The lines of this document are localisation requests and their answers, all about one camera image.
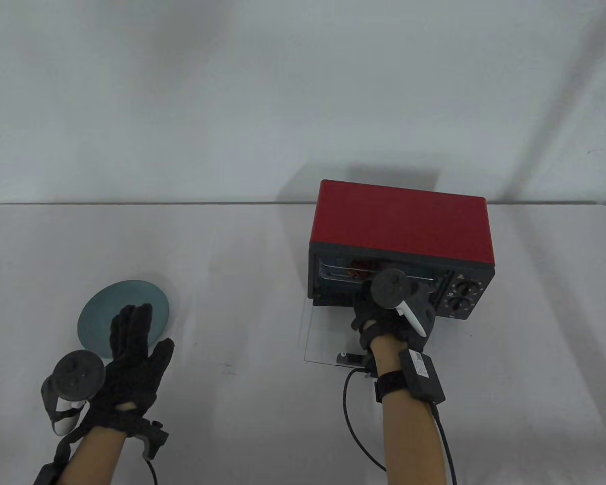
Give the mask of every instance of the person's left hand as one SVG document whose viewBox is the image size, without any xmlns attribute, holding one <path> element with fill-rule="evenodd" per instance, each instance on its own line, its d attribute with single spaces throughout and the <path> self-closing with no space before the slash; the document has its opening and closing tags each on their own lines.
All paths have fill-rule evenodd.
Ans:
<svg viewBox="0 0 606 485">
<path fill-rule="evenodd" d="M 90 400 L 90 411 L 129 411 L 143 416 L 157 398 L 164 371 L 171 362 L 175 343 L 167 338 L 148 356 L 148 332 L 153 306 L 128 305 L 112 319 L 110 346 L 112 362 L 105 370 L 105 382 Z"/>
</svg>

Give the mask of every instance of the glove fingers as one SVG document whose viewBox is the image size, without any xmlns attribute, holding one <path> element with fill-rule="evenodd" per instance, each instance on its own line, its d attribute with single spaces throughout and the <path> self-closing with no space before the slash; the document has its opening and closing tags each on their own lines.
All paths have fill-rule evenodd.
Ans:
<svg viewBox="0 0 606 485">
<path fill-rule="evenodd" d="M 153 306 L 144 303 L 134 309 L 130 316 L 126 341 L 126 357 L 141 362 L 148 357 L 148 332 L 153 321 Z"/>
<path fill-rule="evenodd" d="M 112 358 L 116 359 L 119 356 L 119 315 L 112 319 L 110 323 L 110 349 Z"/>
<path fill-rule="evenodd" d="M 125 357 L 128 353 L 128 328 L 130 327 L 130 315 L 134 312 L 134 305 L 126 305 L 119 312 L 119 356 Z"/>
<path fill-rule="evenodd" d="M 157 379 L 157 384 L 160 384 L 162 376 L 173 356 L 173 349 L 175 349 L 175 342 L 170 338 L 164 339 L 155 346 L 153 355 L 148 358 L 148 365 L 150 367 L 151 374 Z"/>
</svg>

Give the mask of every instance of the wrist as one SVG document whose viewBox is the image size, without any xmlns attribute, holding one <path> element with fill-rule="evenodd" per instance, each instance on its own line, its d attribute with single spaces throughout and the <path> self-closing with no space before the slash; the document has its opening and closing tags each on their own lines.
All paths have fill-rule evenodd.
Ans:
<svg viewBox="0 0 606 485">
<path fill-rule="evenodd" d="M 388 372 L 401 370 L 402 363 L 399 359 L 399 353 L 407 348 L 409 347 L 406 342 L 400 342 L 390 334 L 373 339 L 370 344 L 370 350 L 375 356 L 377 374 L 381 376 Z"/>
</svg>

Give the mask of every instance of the oven control knob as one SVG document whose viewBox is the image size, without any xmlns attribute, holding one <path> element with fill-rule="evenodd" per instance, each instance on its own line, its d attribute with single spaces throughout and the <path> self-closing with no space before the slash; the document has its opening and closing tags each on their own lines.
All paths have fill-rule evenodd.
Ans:
<svg viewBox="0 0 606 485">
<path fill-rule="evenodd" d="M 457 312 L 458 310 L 467 310 L 471 301 L 467 300 L 467 298 L 451 298 L 448 304 L 453 311 Z"/>
<path fill-rule="evenodd" d="M 478 288 L 480 288 L 480 285 L 477 282 L 465 281 L 456 286 L 456 291 L 462 296 L 469 296 L 472 293 L 476 293 L 478 291 Z"/>
</svg>

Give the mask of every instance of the red oven top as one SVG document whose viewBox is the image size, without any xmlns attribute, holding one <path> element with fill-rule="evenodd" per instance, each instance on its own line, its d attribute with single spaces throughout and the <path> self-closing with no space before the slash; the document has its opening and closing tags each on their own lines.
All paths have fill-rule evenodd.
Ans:
<svg viewBox="0 0 606 485">
<path fill-rule="evenodd" d="M 323 180 L 310 242 L 494 265 L 482 197 Z"/>
</svg>

